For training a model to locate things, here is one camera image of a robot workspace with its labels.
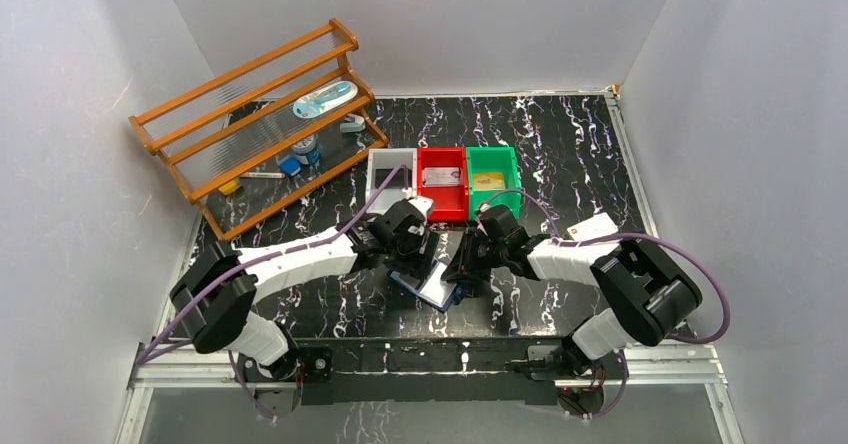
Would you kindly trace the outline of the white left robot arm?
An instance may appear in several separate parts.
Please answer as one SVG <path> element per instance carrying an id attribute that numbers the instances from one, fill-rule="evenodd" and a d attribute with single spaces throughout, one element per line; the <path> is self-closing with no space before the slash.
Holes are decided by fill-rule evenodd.
<path id="1" fill-rule="evenodd" d="M 170 292 L 175 321 L 195 351 L 230 351 L 250 359 L 274 380 L 301 366 L 289 330 L 254 307 L 294 286 L 382 264 L 425 276 L 434 250 L 425 226 L 434 202 L 413 197 L 382 214 L 357 215 L 319 234 L 265 248 L 208 246 Z"/>

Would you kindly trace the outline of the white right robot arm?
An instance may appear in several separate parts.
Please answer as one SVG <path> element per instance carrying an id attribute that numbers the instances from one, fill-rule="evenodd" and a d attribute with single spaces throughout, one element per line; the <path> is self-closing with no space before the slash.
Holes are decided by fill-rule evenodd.
<path id="1" fill-rule="evenodd" d="M 697 284 L 647 236 L 575 242 L 550 234 L 531 235 L 504 205 L 479 213 L 477 226 L 463 233 L 442 279 L 469 291 L 498 268 L 529 280 L 594 286 L 608 304 L 548 354 L 505 365 L 538 380 L 587 378 L 613 351 L 633 344 L 656 346 L 703 301 Z"/>

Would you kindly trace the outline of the blue card holder wallet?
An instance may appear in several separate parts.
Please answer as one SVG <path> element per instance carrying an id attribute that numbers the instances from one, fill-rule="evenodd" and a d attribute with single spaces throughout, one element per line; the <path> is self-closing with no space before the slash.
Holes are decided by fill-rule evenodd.
<path id="1" fill-rule="evenodd" d="M 463 299 L 461 287 L 443 279 L 443 274 L 447 268 L 446 262 L 435 260 L 430 273 L 425 278 L 416 278 L 399 271 L 390 271 L 388 276 L 391 281 L 399 284 L 417 300 L 441 313 L 446 313 L 453 304 L 457 304 Z"/>

